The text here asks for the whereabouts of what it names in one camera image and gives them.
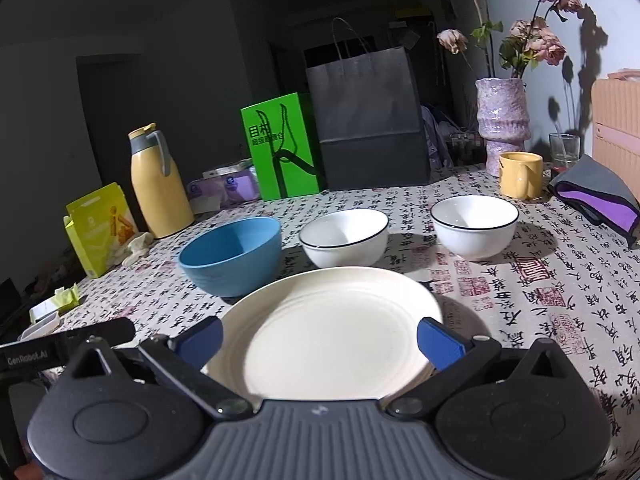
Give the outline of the person's hand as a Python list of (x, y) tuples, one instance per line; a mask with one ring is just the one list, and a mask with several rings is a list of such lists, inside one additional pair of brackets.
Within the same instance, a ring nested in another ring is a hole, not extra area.
[(19, 466), (14, 470), (15, 477), (17, 480), (40, 480), (41, 474), (38, 467), (29, 463), (23, 466)]

